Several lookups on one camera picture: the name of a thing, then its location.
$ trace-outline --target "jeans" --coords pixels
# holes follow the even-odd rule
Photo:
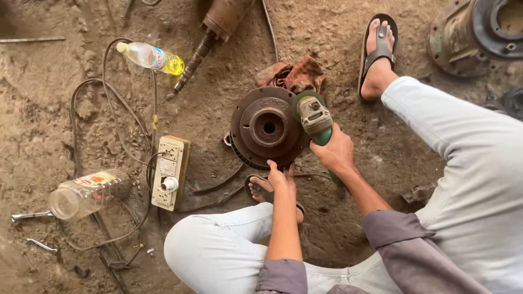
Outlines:
[[[394,81],[381,97],[447,161],[428,204],[416,214],[436,244],[493,293],[523,292],[523,123],[421,84]],[[193,215],[166,237],[165,258],[198,294],[255,293],[270,234],[272,204]],[[372,294],[401,291],[378,253],[352,267],[305,264],[310,294],[336,284]]]

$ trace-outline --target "power socket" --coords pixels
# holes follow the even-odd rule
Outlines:
[[[152,205],[173,211],[181,203],[190,147],[191,142],[184,139],[170,135],[160,138],[158,152],[165,153],[159,154],[156,159]],[[178,188],[173,192],[163,189],[165,185],[162,186],[162,183],[168,177],[178,180]]]

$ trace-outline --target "foot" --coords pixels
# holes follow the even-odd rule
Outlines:
[[[253,199],[260,203],[267,202],[267,200],[265,200],[265,198],[263,198],[263,196],[260,193],[255,192],[253,190],[253,184],[258,184],[264,190],[266,190],[268,192],[273,192],[274,189],[272,188],[270,183],[266,182],[258,177],[251,177],[251,182],[249,183],[249,188],[251,189],[251,194],[253,195]],[[296,219],[297,219],[298,224],[303,222],[303,212],[298,207],[296,207]]]
[[[379,25],[379,19],[373,20],[370,24],[369,37],[367,38],[367,55],[376,50],[376,28]],[[394,36],[392,35],[391,27],[387,21],[382,22],[381,25],[387,27],[387,42],[389,50],[392,52]],[[397,78],[398,76],[392,71],[389,59],[386,57],[378,58],[367,71],[367,76],[361,87],[361,96],[368,101],[378,100],[390,83]]]

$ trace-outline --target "bottle label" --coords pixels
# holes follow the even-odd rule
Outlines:
[[[153,47],[154,54],[156,55],[156,60],[153,64],[154,70],[160,70],[165,66],[165,52],[163,50]]]
[[[80,177],[74,180],[74,183],[88,188],[98,188],[100,185],[107,184],[114,179],[116,179],[116,177],[109,173],[99,172],[96,174]]]

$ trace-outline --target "black sandal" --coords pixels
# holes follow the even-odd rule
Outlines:
[[[266,181],[266,182],[269,182],[269,181],[267,181],[265,179],[265,177],[262,177],[260,175],[248,175],[245,178],[245,183],[244,183],[243,188],[245,189],[245,193],[247,194],[247,198],[249,198],[250,200],[252,200],[256,204],[258,204],[259,202],[256,201],[253,198],[253,195],[251,194],[251,188],[249,187],[249,183],[251,183],[251,178],[252,177],[257,177],[257,178],[259,178],[259,179],[261,179],[263,181]],[[265,199],[265,201],[267,201],[269,203],[274,203],[274,192],[269,192],[269,191],[263,189],[262,186],[260,186],[258,184],[254,184],[254,183],[253,183],[253,190],[256,193],[259,193]],[[303,216],[305,216],[305,208],[304,208],[304,206],[301,203],[299,203],[298,201],[296,201],[296,207],[298,207],[301,210],[301,212],[303,213]]]
[[[367,39],[369,38],[369,28],[373,20],[379,18],[380,25],[376,28],[376,50],[372,51],[370,54],[367,54]],[[394,45],[392,47],[392,53],[389,50],[387,42],[387,27],[381,25],[382,22],[387,21],[389,26],[391,26],[392,35],[394,36]],[[399,41],[397,25],[394,19],[385,13],[378,13],[374,15],[369,23],[367,24],[367,30],[365,32],[365,37],[363,38],[363,46],[361,48],[361,64],[360,64],[360,75],[358,79],[358,98],[364,103],[373,103],[374,101],[365,100],[361,96],[361,87],[367,72],[369,71],[370,66],[378,58],[386,57],[391,62],[392,70],[394,70],[394,54],[396,52],[397,42]]]

